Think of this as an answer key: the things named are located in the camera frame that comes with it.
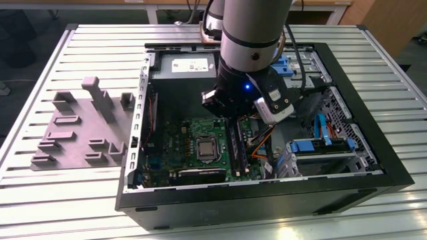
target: orange wire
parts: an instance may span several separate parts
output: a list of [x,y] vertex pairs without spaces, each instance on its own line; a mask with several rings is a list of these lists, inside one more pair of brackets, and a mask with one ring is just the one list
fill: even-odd
[[255,148],[255,150],[254,150],[254,152],[253,152],[253,154],[251,154],[251,157],[253,157],[253,158],[269,159],[266,156],[257,155],[257,152],[258,152],[258,150],[261,149],[261,147],[262,147],[262,145],[265,144],[265,142],[267,141],[267,139],[270,138],[270,136],[273,135],[274,130],[275,130],[275,127],[273,128],[273,130],[270,131],[270,133],[265,136],[261,144],[259,144],[258,147]]
[[327,128],[329,128],[329,130],[330,130],[331,137],[333,137],[333,138],[338,138],[337,133],[335,133],[335,131],[334,131],[333,125],[331,125],[330,123],[327,123],[326,126],[327,126]]

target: open computer tower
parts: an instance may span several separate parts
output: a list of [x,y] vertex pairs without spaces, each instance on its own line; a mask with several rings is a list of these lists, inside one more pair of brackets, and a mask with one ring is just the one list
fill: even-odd
[[218,118],[202,106],[221,46],[146,46],[117,210],[147,230],[338,213],[414,184],[327,44],[298,48],[303,66],[286,46],[274,67],[289,88],[305,68],[306,89],[322,90],[258,147],[257,114]]

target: slotted aluminum table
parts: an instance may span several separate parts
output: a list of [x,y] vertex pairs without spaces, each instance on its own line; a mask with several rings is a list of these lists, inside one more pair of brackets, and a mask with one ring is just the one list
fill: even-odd
[[413,186],[341,214],[147,232],[115,211],[119,167],[35,172],[31,158],[55,110],[50,101],[56,91],[89,98],[82,90],[86,76],[101,78],[99,86],[111,97],[137,91],[145,43],[201,42],[199,26],[81,25],[62,36],[0,150],[0,238],[425,238],[426,97],[369,31],[326,25],[293,30],[299,42],[329,43],[413,175]]

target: black case frame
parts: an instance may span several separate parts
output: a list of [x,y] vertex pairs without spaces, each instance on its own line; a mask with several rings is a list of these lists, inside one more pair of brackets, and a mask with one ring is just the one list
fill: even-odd
[[[218,47],[206,43],[147,44],[149,49],[182,46]],[[313,47],[334,80],[354,116],[378,164],[371,170],[385,174],[339,178],[311,177],[309,180],[269,184],[209,187],[186,190],[157,190],[123,193],[125,166],[121,174],[117,210],[126,212],[146,229],[169,229],[246,222],[347,210],[379,194],[393,193],[414,184],[414,180],[389,143],[367,106],[326,43],[298,43]]]

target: white label sticker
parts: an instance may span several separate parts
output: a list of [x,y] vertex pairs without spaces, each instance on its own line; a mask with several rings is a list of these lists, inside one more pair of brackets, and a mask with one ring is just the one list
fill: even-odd
[[291,63],[290,65],[291,65],[293,69],[299,69],[301,68],[301,65],[298,63]]
[[271,100],[274,101],[278,101],[282,97],[281,95],[281,92],[278,89],[273,90],[270,93],[269,93],[270,97],[271,97]]
[[266,164],[265,164],[265,169],[266,169],[270,173],[273,173],[273,171],[274,171],[274,167],[270,165],[269,162],[266,162]]
[[207,58],[185,58],[173,60],[173,73],[207,72]]

